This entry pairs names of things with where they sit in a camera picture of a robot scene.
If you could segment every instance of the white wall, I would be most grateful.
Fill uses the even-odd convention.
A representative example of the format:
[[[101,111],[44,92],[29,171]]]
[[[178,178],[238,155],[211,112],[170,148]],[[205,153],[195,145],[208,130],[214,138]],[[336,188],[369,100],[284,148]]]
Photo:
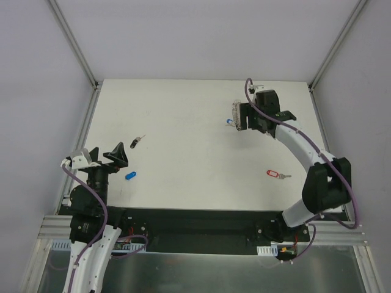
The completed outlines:
[[[58,0],[98,80],[311,81],[357,0]]]
[[[19,292],[91,89],[45,1],[0,1],[0,40],[0,291]]]
[[[315,89],[330,148],[353,166],[362,223],[386,291],[391,241],[391,1],[372,0]]]

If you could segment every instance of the white table surface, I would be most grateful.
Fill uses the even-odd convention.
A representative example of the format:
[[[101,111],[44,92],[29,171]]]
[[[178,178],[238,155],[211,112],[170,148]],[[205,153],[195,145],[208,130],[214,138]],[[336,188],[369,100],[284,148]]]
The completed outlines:
[[[305,82],[254,84],[274,89],[281,110],[324,146]],[[86,148],[99,147],[108,162],[101,154],[122,141],[129,160],[109,175],[108,205],[278,211],[298,201],[306,173],[289,150],[258,131],[226,126],[236,99],[246,101],[244,81],[104,80]],[[269,169],[292,177],[272,178]]]

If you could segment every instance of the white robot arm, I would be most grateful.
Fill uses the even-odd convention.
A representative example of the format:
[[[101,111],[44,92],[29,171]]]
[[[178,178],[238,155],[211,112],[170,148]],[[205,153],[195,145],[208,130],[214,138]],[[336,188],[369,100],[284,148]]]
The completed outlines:
[[[128,231],[125,209],[107,206],[109,174],[128,166],[123,143],[120,142],[104,157],[112,162],[98,161],[98,148],[75,151],[62,162],[65,173],[80,183],[71,194],[71,255],[63,293],[99,293],[103,277],[115,243],[122,231]],[[88,174],[87,184],[67,167]],[[126,235],[126,238],[144,238],[145,235]]]
[[[250,128],[269,134],[282,142],[307,172],[302,199],[281,212],[264,233],[272,241],[281,242],[284,236],[291,234],[317,214],[351,200],[346,186],[326,160],[331,162],[349,185],[351,165],[347,159],[337,159],[313,143],[301,131],[301,125],[290,111],[281,112],[279,98],[274,90],[256,92],[256,89],[250,86],[249,91],[254,94],[252,101],[247,96],[248,103],[233,103],[233,121],[237,130]]]

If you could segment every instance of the red key tag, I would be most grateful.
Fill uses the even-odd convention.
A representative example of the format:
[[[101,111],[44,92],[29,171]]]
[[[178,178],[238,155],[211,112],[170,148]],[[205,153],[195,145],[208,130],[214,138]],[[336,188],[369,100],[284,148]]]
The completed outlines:
[[[275,178],[277,178],[279,176],[279,174],[276,171],[273,171],[273,170],[268,170],[266,172],[266,174],[268,174],[269,176],[275,177]]]

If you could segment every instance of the metal frame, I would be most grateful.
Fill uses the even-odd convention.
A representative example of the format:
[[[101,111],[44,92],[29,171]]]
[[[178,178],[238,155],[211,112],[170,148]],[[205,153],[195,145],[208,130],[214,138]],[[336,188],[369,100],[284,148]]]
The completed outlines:
[[[47,215],[43,219],[38,239],[69,239],[71,216],[69,215]],[[336,222],[331,221],[313,221],[316,225],[316,238],[313,245],[337,245],[337,246],[357,246],[365,247],[368,245],[367,237],[359,227],[356,230],[346,232],[346,228]],[[309,227],[310,234],[313,233],[312,227]]]
[[[91,99],[89,101],[89,106],[87,108],[87,112],[84,117],[84,121],[82,123],[80,132],[78,134],[78,139],[75,145],[76,148],[81,148],[84,146],[84,143],[87,138],[88,130],[92,121],[93,112],[95,110],[95,106],[97,105],[99,92],[101,83],[97,82],[95,76],[90,69],[86,58],[84,57],[78,42],[73,35],[67,20],[64,17],[58,3],[56,0],[46,0],[49,8],[53,12],[53,15],[64,33],[65,38],[70,45],[71,50],[73,51],[77,61],[79,62],[84,74],[89,80],[93,93]],[[314,110],[316,113],[316,117],[320,124],[322,137],[324,140],[324,144],[326,149],[329,149],[328,139],[326,130],[323,125],[323,120],[316,106],[316,99],[313,96],[313,90],[316,85],[319,83],[321,78],[323,77],[328,65],[338,52],[338,49],[341,47],[342,43],[345,41],[346,36],[351,30],[354,23],[357,21],[360,14],[364,11],[364,7],[369,2],[369,0],[358,0],[355,8],[350,14],[348,20],[340,31],[337,39],[334,41],[331,49],[329,50],[326,58],[324,59],[320,69],[316,73],[313,81],[310,84],[309,90],[311,93]],[[65,194],[70,192],[72,185],[72,180],[65,179],[63,182],[62,192],[60,193],[59,198],[59,207],[61,206],[62,198]],[[48,257],[48,253],[51,249],[53,239],[68,239],[70,234],[70,216],[64,215],[47,215],[43,219],[42,227],[37,237],[37,241],[35,243],[34,251],[31,256],[27,272],[25,274],[21,292],[28,293],[36,293],[38,291],[43,271],[45,268],[46,260]],[[379,274],[376,270],[376,267],[373,262],[373,258],[371,255],[370,248],[368,246],[368,241],[365,233],[362,231],[362,227],[357,230],[348,231],[334,222],[326,222],[326,221],[315,221],[316,225],[316,239],[314,245],[347,245],[353,246],[354,251],[357,258],[357,263],[360,269],[360,273],[365,285],[365,289],[367,292],[385,292],[381,280],[379,278]]]
[[[89,67],[86,58],[84,57],[84,54],[82,53],[78,42],[75,39],[75,36],[73,35],[67,20],[64,17],[64,14],[61,11],[60,6],[58,5],[56,0],[46,0],[50,10],[53,12],[53,16],[56,19],[59,27],[61,28],[65,38],[68,41],[69,47],[71,48],[73,54],[75,55],[77,61],[79,62],[81,69],[83,70],[84,74],[86,75],[87,79],[89,80],[91,86],[93,89],[96,88],[98,85],[97,80],[95,79],[95,76],[92,73],[91,68]]]
[[[313,78],[313,81],[310,83],[310,90],[313,91],[313,89],[316,87],[316,85],[319,83],[320,79],[322,78],[324,72],[328,68],[330,62],[338,52],[338,49],[341,47],[342,43],[346,40],[346,36],[350,32],[353,25],[358,20],[361,13],[364,11],[364,7],[368,4],[369,0],[358,0],[356,6],[353,8],[353,11],[351,12],[348,20],[342,27],[340,33],[338,34],[338,37],[335,39],[334,43],[332,44],[329,52],[326,55],[326,58],[323,60],[322,65],[320,66],[318,72],[316,72],[315,77]]]

